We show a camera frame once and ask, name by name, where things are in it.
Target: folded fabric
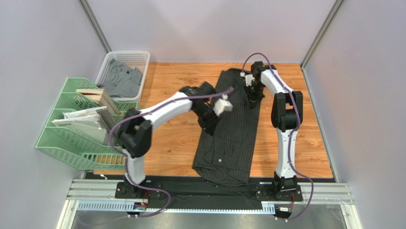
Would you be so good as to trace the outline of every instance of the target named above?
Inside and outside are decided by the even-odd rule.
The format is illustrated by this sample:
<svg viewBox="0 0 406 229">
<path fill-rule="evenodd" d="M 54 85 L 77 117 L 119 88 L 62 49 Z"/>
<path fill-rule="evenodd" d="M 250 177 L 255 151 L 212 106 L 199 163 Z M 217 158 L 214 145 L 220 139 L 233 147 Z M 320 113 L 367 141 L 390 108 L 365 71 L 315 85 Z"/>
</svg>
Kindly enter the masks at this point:
<svg viewBox="0 0 406 229">
<path fill-rule="evenodd" d="M 233 111 L 222 114 L 214 135 L 202 131 L 193 161 L 193 169 L 214 183 L 225 186 L 247 185 L 258 128 L 260 102 L 254 109 L 244 91 L 245 81 L 240 71 L 221 72 L 216 91 L 222 92 L 232 86 L 234 91 L 228 100 Z"/>
<path fill-rule="evenodd" d="M 124 63 L 112 60 L 107 81 L 97 85 L 104 88 L 110 97 L 131 98 L 136 97 L 140 90 L 142 72 L 132 69 Z"/>
</svg>

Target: white plastic basket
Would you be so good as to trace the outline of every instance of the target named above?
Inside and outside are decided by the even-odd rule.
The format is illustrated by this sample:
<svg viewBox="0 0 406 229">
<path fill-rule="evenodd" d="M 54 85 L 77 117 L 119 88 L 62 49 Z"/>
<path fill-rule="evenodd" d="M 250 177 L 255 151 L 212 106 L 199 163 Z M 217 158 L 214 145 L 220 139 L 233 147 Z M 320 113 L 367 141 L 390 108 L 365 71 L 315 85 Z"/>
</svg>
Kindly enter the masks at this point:
<svg viewBox="0 0 406 229">
<path fill-rule="evenodd" d="M 140 102 L 142 90 L 144 89 L 145 78 L 147 76 L 148 63 L 150 61 L 150 53 L 147 51 L 112 51 L 106 54 L 99 74 L 97 75 L 94 84 L 101 84 L 107 81 L 107 75 L 110 72 L 112 60 L 120 61 L 130 68 L 137 67 L 142 72 L 142 80 L 138 95 L 133 98 L 113 98 L 119 102 Z"/>
</svg>

